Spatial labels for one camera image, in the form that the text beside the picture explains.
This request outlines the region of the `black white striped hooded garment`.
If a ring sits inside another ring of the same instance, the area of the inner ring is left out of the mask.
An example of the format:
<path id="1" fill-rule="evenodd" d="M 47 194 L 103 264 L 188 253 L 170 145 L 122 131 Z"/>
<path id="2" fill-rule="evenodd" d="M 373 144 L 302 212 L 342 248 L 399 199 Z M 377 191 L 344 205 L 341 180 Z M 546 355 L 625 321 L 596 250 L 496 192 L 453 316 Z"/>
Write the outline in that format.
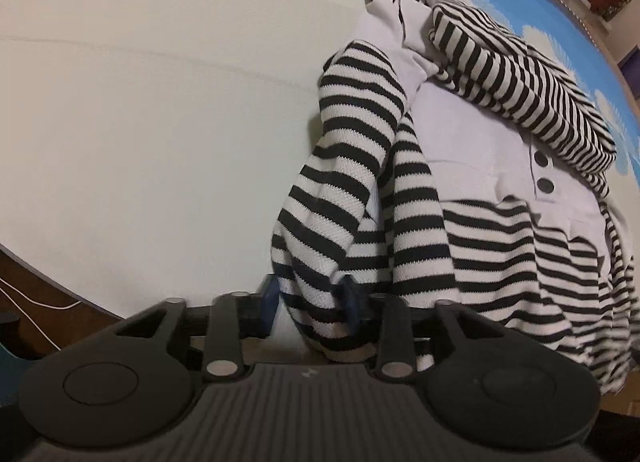
<path id="1" fill-rule="evenodd" d="M 337 362 L 375 353 L 349 295 L 451 300 L 620 390 L 639 341 L 605 118 L 568 70 L 466 0 L 367 0 L 319 80 L 322 133 L 271 241 L 282 298 Z"/>

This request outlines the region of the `blue white patterned bed cover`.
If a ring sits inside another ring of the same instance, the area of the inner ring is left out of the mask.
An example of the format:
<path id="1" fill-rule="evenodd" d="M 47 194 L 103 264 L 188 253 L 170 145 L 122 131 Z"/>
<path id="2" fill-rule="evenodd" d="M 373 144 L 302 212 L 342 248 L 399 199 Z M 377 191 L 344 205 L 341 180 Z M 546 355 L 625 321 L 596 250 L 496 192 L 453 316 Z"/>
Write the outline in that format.
<path id="1" fill-rule="evenodd" d="M 574 0 L 472 0 L 603 108 L 639 222 L 639 129 Z M 253 289 L 319 133 L 316 81 L 364 0 L 1 0 L 1 248 L 132 315 Z"/>

